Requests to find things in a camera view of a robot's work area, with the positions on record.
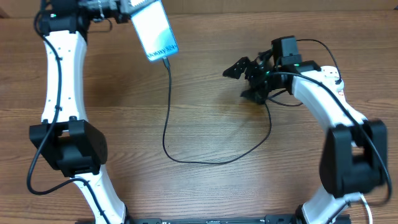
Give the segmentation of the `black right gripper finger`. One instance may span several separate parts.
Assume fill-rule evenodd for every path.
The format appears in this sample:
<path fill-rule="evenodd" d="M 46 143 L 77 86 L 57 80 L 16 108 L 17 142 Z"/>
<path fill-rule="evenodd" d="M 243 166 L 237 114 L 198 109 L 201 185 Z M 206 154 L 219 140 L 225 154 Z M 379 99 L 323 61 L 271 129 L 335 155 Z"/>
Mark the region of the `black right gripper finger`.
<path fill-rule="evenodd" d="M 249 63 L 250 63 L 250 60 L 248 57 L 242 57 L 234 65 L 227 68 L 223 72 L 223 76 L 238 80 L 238 79 L 240 79 L 240 77 L 244 73 L 244 71 L 246 70 Z"/>
<path fill-rule="evenodd" d="M 261 96 L 256 90 L 253 90 L 253 89 L 244 90 L 241 93 L 241 97 L 243 97 L 253 103 L 256 103 L 258 105 L 264 105 L 266 102 L 264 97 Z"/>

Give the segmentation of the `blue Galaxy smartphone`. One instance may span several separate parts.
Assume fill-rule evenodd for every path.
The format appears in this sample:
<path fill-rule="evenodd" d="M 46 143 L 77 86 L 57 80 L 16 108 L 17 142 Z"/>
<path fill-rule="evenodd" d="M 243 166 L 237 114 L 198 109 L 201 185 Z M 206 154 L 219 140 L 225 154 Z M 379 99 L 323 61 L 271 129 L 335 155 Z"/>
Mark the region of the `blue Galaxy smartphone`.
<path fill-rule="evenodd" d="M 162 1 L 154 1 L 134 13 L 131 20 L 148 61 L 178 53 L 178 44 Z"/>

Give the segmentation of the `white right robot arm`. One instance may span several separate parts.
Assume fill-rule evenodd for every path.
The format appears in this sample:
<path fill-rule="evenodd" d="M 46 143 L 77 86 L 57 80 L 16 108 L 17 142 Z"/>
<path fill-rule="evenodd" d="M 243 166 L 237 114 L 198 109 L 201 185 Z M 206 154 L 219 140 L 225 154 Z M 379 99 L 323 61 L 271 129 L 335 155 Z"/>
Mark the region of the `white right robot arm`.
<path fill-rule="evenodd" d="M 366 204 L 376 187 L 392 188 L 387 168 L 387 128 L 350 106 L 336 65 L 319 66 L 303 60 L 294 36 L 274 39 L 256 59 L 239 59 L 224 76 L 244 77 L 249 88 L 242 97 L 257 104 L 281 90 L 294 96 L 318 120 L 326 138 L 319 166 L 322 182 L 315 195 L 292 215 L 267 215 L 266 223 L 349 223 L 344 211 Z"/>

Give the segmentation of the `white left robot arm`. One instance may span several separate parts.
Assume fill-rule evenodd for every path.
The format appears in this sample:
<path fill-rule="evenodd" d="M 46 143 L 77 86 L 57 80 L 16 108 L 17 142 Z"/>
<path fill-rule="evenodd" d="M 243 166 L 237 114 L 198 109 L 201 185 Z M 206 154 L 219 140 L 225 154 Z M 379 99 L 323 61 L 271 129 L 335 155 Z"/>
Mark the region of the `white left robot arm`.
<path fill-rule="evenodd" d="M 108 172 L 104 134 L 89 123 L 83 99 L 83 66 L 90 24 L 108 19 L 125 23 L 149 1 L 42 1 L 34 30 L 47 54 L 47 93 L 41 121 L 29 128 L 36 147 L 26 179 L 29 192 L 38 158 L 75 184 L 93 212 L 95 223 L 131 223 Z"/>

